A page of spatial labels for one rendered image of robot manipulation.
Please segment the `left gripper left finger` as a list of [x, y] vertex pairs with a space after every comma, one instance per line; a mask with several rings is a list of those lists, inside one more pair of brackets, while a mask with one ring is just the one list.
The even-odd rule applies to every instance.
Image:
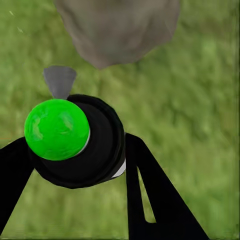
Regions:
[[34, 170], [28, 147], [21, 137], [0, 149], [0, 235]]

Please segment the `pesticide atomizer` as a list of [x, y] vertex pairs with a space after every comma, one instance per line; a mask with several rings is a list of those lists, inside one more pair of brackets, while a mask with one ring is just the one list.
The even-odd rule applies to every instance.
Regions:
[[69, 95], [77, 72], [52, 65], [42, 72], [53, 99], [35, 106], [24, 124], [33, 167], [47, 181], [69, 189], [89, 188], [126, 170], [126, 131], [101, 98]]

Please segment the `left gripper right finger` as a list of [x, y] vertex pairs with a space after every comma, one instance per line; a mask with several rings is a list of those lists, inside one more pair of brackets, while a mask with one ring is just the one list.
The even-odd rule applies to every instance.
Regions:
[[[129, 240], [210, 240], [145, 142], [125, 135]], [[145, 219], [137, 168], [156, 223]]]

